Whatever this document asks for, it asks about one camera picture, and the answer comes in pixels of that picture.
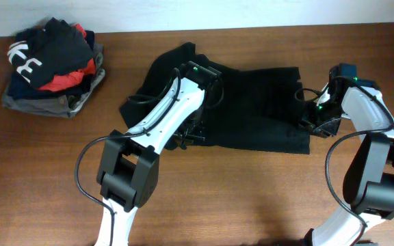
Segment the black polo shirt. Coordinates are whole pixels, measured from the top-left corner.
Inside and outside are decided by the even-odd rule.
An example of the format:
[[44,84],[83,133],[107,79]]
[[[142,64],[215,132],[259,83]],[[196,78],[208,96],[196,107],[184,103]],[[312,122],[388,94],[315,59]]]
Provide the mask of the black polo shirt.
[[309,154],[310,135],[299,127],[304,106],[294,97],[302,88],[298,68],[236,70],[197,54],[192,42],[160,55],[152,63],[137,91],[141,103],[125,102],[120,107],[128,127],[148,115],[155,106],[148,99],[159,95],[174,68],[188,61],[215,68],[222,78],[202,115],[205,141],[195,146]]

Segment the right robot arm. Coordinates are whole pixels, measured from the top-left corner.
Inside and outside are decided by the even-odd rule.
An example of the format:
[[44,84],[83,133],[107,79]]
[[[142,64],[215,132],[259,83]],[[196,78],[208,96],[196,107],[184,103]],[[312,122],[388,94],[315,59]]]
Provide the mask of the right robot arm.
[[[355,65],[340,63],[329,71],[325,87],[304,100],[300,127],[322,138],[335,136],[342,119],[355,131],[336,140],[325,159],[328,189],[338,208],[301,245],[361,245],[365,232],[394,218],[394,117],[375,81],[361,79]],[[360,147],[343,180],[343,197],[330,179],[330,160],[343,141],[359,137]]]

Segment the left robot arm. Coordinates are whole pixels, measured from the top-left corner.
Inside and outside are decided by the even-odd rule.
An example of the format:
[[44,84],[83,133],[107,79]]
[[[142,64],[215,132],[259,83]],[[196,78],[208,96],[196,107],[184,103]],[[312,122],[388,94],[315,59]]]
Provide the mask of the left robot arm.
[[147,116],[125,134],[110,133],[96,176],[104,203],[96,245],[128,245],[135,214],[157,186],[163,148],[196,127],[209,92],[220,83],[221,73],[212,67],[181,64]]

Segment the grey folded garment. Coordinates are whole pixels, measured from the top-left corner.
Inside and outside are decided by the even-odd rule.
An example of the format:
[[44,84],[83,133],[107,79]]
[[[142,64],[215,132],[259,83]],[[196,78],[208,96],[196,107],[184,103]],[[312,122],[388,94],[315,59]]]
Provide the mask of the grey folded garment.
[[1,96],[2,106],[8,109],[21,111],[23,113],[31,113],[35,115],[45,115],[61,118],[73,118],[87,102],[93,91],[101,83],[105,77],[105,70],[101,68],[103,63],[103,45],[94,44],[94,61],[96,63],[96,72],[93,78],[87,77],[87,92],[81,95],[75,94],[52,96],[50,98],[41,99],[15,99],[9,95],[9,83]]

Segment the red folded garment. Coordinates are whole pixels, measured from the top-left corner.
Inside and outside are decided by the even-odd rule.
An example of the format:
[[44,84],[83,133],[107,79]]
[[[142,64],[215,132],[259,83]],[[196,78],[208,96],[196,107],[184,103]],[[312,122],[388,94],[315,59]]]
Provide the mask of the red folded garment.
[[[74,27],[82,33],[85,41],[90,46],[91,50],[94,48],[94,32],[90,30],[85,30],[79,23],[74,25]],[[93,75],[95,73],[95,62],[94,59],[90,59],[87,62],[87,66],[82,69],[70,71],[65,75],[55,75],[53,80],[43,85],[39,88],[40,91],[51,91],[51,92],[60,92],[63,90],[67,90],[70,87],[74,87],[80,85],[83,78],[87,75]]]

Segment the black shirt with white letters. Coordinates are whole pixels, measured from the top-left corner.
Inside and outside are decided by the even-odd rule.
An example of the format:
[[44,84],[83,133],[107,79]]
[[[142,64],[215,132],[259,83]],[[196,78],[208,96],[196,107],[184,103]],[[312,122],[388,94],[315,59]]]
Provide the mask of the black shirt with white letters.
[[55,75],[85,68],[94,51],[74,25],[52,18],[42,28],[18,33],[7,56],[15,74],[39,90]]

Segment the navy folded garment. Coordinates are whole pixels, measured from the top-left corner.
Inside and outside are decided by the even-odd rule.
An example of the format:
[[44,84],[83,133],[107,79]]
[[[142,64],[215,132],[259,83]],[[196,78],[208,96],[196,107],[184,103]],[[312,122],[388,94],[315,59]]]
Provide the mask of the navy folded garment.
[[21,80],[21,78],[15,74],[14,69],[12,73],[12,82],[11,86],[9,86],[9,95],[13,96],[15,99],[39,99],[39,98],[50,98],[52,96],[61,96],[61,95],[81,95],[83,92],[87,92],[87,77],[90,79],[93,75],[87,75],[83,78],[80,85],[70,87],[67,90],[63,90],[60,92],[51,92],[51,91],[40,91],[35,90],[29,87],[25,82]]

